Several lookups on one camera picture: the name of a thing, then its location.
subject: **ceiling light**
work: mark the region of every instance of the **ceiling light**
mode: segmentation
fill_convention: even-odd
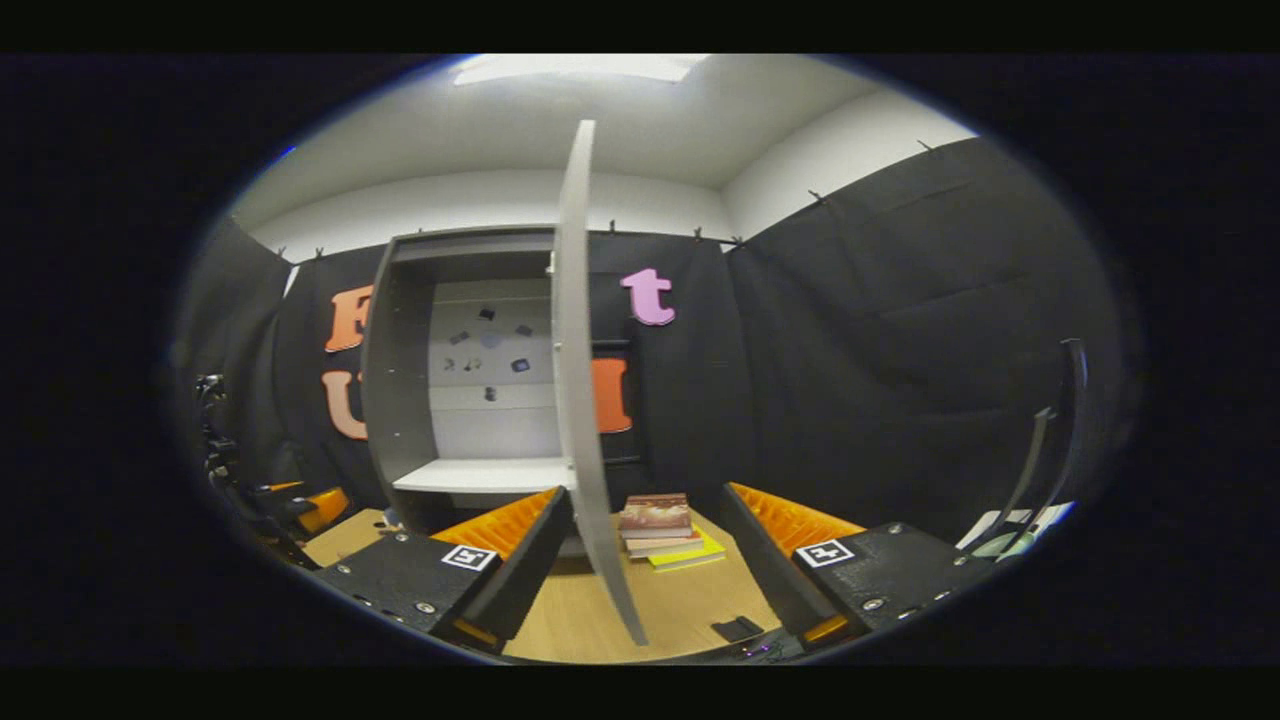
[[[689,70],[709,54],[681,55],[547,55],[547,54],[489,54],[476,55],[453,67],[458,76],[454,86],[472,85],[489,79],[532,74],[614,74],[632,76],[664,82],[680,82]]]

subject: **stack of books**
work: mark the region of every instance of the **stack of books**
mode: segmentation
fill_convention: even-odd
[[[682,492],[628,497],[618,532],[627,555],[648,560],[658,573],[724,557],[724,547],[694,523],[689,497]]]

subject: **yellow book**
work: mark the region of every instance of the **yellow book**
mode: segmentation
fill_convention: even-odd
[[[691,568],[724,559],[723,544],[716,542],[716,538],[703,532],[696,524],[694,524],[694,530],[703,537],[703,547],[687,552],[673,552],[671,555],[650,555],[649,562],[653,564],[655,573],[680,570],[681,568]]]

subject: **open cabinet door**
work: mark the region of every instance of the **open cabinet door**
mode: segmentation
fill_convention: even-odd
[[[648,644],[623,575],[617,532],[609,519],[604,460],[595,420],[591,322],[588,293],[586,208],[595,120],[582,120],[561,188],[552,274],[552,341],[561,451],[576,480],[570,488],[579,536],[636,644]]]

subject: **white ceiling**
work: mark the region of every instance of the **white ceiling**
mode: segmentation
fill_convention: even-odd
[[[312,135],[241,196],[252,228],[353,190],[476,170],[563,169],[577,122],[596,120],[593,172],[721,190],[795,129],[872,81],[800,55],[712,55],[678,85],[534,76],[453,87],[433,72]]]

